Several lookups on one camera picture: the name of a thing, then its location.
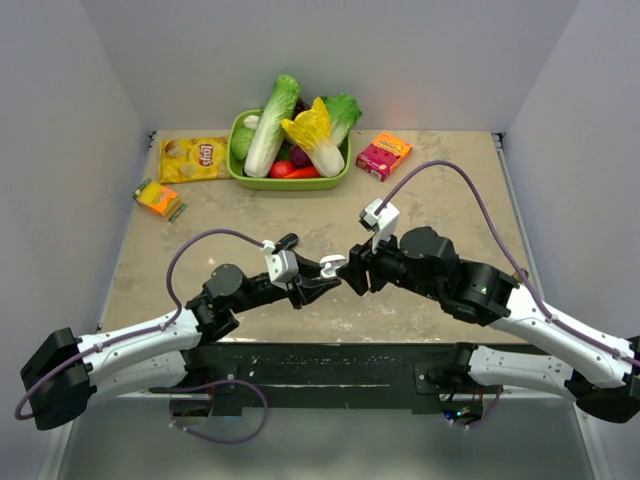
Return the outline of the green white napa cabbage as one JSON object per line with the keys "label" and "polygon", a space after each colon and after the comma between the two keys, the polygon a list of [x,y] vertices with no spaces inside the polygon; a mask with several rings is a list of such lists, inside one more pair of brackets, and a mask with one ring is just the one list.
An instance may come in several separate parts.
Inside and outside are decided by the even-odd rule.
{"label": "green white napa cabbage", "polygon": [[284,141],[281,121],[291,119],[300,97],[297,80],[281,74],[258,121],[244,162],[244,172],[251,178],[266,177]]}

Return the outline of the black earbud charging case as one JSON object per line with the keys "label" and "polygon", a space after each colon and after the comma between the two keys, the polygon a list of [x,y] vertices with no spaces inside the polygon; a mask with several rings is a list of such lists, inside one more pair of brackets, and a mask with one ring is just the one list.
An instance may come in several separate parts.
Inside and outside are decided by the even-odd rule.
{"label": "black earbud charging case", "polygon": [[277,250],[290,250],[295,248],[299,243],[299,237],[295,233],[288,233],[282,237],[276,244]]}

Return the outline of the white earbud charging case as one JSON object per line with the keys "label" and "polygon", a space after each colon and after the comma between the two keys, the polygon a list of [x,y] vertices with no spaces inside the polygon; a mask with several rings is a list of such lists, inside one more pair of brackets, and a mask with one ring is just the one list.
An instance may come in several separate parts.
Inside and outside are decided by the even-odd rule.
{"label": "white earbud charging case", "polygon": [[338,270],[347,262],[347,258],[339,254],[323,257],[319,261],[320,276],[324,279],[336,278],[338,275]]}

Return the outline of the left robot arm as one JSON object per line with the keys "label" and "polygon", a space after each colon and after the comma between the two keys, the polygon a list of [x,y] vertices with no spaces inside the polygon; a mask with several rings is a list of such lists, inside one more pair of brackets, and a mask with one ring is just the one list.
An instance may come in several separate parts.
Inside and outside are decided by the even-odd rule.
{"label": "left robot arm", "polygon": [[50,430],[78,416],[90,402],[143,387],[200,390],[207,368],[184,352],[212,344],[239,323],[235,314],[288,300],[300,309],[339,286],[342,255],[309,261],[291,250],[265,257],[267,270],[248,277],[233,264],[217,267],[199,295],[147,322],[110,333],[75,336],[51,333],[20,371],[25,397],[19,420]]}

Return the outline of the yellow white cabbage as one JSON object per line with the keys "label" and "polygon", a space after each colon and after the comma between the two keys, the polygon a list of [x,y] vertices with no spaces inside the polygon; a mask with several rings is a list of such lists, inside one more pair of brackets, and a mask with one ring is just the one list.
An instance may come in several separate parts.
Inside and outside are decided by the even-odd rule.
{"label": "yellow white cabbage", "polygon": [[345,166],[339,148],[331,137],[331,122],[324,101],[317,97],[309,110],[293,120],[283,119],[285,133],[306,153],[322,177],[335,177]]}

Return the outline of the red tomato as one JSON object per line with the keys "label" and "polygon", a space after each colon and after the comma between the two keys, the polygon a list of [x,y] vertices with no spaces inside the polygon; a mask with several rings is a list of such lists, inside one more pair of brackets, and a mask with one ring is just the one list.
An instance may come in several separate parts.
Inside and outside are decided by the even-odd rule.
{"label": "red tomato", "polygon": [[269,177],[274,179],[284,179],[296,170],[296,166],[290,160],[280,160],[274,162],[269,171]]}

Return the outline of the yellow Lays chips bag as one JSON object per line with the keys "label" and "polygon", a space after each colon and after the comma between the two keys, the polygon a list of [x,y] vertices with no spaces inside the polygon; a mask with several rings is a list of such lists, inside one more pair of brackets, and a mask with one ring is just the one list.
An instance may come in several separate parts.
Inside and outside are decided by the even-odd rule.
{"label": "yellow Lays chips bag", "polygon": [[230,179],[227,150],[227,136],[163,140],[157,179],[161,184]]}

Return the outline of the green plastic basket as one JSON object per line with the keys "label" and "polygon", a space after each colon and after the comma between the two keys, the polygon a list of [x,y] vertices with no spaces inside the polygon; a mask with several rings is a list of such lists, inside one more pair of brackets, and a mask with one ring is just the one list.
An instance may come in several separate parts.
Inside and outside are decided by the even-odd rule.
{"label": "green plastic basket", "polygon": [[345,161],[344,169],[335,177],[299,178],[299,179],[279,179],[270,177],[254,178],[248,177],[244,173],[244,163],[238,160],[231,152],[231,147],[227,150],[226,166],[230,175],[244,188],[264,191],[322,191],[335,188],[349,172],[352,160],[352,140],[347,136],[339,151]]}

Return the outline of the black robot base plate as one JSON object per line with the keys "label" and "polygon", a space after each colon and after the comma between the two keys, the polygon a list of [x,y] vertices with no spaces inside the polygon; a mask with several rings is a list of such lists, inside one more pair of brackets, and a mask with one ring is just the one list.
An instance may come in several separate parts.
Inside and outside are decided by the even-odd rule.
{"label": "black robot base plate", "polygon": [[213,412],[268,405],[438,414],[440,398],[493,392],[471,380],[463,344],[215,343],[183,352],[180,388],[213,389]]}

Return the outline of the orange yellow sponge pack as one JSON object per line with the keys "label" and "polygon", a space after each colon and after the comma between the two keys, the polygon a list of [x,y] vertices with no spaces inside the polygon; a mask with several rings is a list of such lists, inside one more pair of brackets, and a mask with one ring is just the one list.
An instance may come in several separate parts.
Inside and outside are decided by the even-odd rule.
{"label": "orange yellow sponge pack", "polygon": [[187,208],[177,192],[150,178],[134,190],[132,198],[140,206],[171,223]]}

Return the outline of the orange carrot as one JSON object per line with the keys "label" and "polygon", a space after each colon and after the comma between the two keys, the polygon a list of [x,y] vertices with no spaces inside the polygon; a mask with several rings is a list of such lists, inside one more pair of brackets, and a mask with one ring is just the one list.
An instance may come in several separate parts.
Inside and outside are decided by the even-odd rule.
{"label": "orange carrot", "polygon": [[291,171],[284,176],[284,179],[313,179],[319,177],[320,174],[314,166],[307,166]]}

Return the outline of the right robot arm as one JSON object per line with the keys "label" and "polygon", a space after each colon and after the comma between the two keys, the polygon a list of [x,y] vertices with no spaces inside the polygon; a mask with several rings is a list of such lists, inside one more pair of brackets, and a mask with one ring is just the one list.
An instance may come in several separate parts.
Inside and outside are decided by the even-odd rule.
{"label": "right robot arm", "polygon": [[639,412],[639,340],[621,339],[536,303],[517,280],[486,263],[464,260],[429,227],[402,238],[355,245],[339,277],[359,295],[387,284],[436,301],[456,320],[523,339],[536,354],[459,344],[434,375],[459,393],[513,386],[566,398],[587,414],[625,423]]}

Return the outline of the purple onion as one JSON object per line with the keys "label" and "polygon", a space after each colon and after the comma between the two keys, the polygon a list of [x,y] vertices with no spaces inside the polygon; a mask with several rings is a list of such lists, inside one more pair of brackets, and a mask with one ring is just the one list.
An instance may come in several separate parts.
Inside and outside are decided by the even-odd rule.
{"label": "purple onion", "polygon": [[289,160],[296,169],[306,168],[312,165],[312,162],[306,152],[298,145],[293,145],[289,149]]}

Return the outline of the pink orange snack box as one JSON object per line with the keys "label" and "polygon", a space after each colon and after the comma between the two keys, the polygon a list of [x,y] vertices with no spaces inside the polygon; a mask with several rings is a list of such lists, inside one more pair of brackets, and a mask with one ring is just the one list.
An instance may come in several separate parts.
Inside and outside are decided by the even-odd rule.
{"label": "pink orange snack box", "polygon": [[407,159],[413,146],[390,132],[379,133],[356,157],[356,166],[380,182]]}

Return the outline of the round green vegetable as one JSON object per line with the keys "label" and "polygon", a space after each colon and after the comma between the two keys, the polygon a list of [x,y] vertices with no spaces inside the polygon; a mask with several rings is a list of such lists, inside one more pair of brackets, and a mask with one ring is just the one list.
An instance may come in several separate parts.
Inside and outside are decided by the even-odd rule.
{"label": "round green vegetable", "polygon": [[254,135],[255,131],[248,127],[241,127],[231,135],[230,151],[238,161],[246,160]]}

